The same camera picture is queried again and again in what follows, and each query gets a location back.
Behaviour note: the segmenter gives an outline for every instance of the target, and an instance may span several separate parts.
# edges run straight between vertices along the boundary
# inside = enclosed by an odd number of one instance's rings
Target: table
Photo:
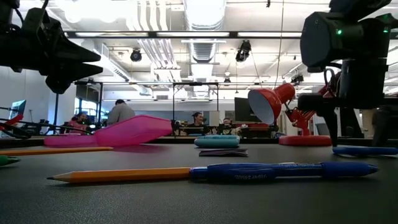
[[[348,159],[329,147],[242,147],[249,157],[198,157],[191,144],[24,156],[0,167],[0,223],[397,223],[396,159]],[[73,186],[45,179],[73,170],[320,161],[363,161],[380,171],[360,179],[249,185],[181,180]]]

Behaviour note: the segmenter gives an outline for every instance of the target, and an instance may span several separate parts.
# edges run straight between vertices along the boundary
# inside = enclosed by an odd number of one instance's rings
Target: pink tray
[[[142,144],[172,132],[170,120],[138,115],[100,129],[92,136],[57,136],[44,139],[46,146],[131,146]]]

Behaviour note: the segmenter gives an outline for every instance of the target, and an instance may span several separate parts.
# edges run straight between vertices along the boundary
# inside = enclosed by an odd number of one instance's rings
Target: pencil
[[[48,180],[59,180],[68,183],[119,182],[128,180],[176,180],[189,178],[190,168],[132,169],[132,170],[99,170],[75,171],[48,177]]]
[[[28,155],[45,155],[45,154],[58,154],[70,152],[96,152],[96,151],[109,151],[112,147],[79,147],[79,148],[60,148],[60,149],[23,149],[23,150],[7,150],[0,151],[3,156],[28,156]]]

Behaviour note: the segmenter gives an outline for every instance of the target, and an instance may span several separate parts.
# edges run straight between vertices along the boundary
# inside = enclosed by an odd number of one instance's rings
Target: red desk lamp
[[[327,92],[324,86],[319,93],[324,95]],[[331,146],[329,136],[313,136],[308,130],[308,120],[315,114],[315,111],[301,111],[297,108],[290,110],[287,102],[292,100],[295,95],[294,86],[288,83],[278,86],[275,90],[258,89],[251,90],[248,100],[254,114],[266,124],[273,124],[284,104],[287,117],[292,122],[293,127],[303,129],[301,136],[281,136],[279,144],[286,146]]]

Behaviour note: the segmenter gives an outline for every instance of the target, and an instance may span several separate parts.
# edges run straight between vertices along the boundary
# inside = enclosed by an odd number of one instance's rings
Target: woman
[[[86,114],[84,113],[78,113],[76,116],[74,116],[69,122],[68,125],[77,128],[80,130],[86,131],[87,124],[84,124],[87,119]],[[78,133],[78,134],[84,134],[83,131],[78,131],[78,130],[70,130],[70,133]]]

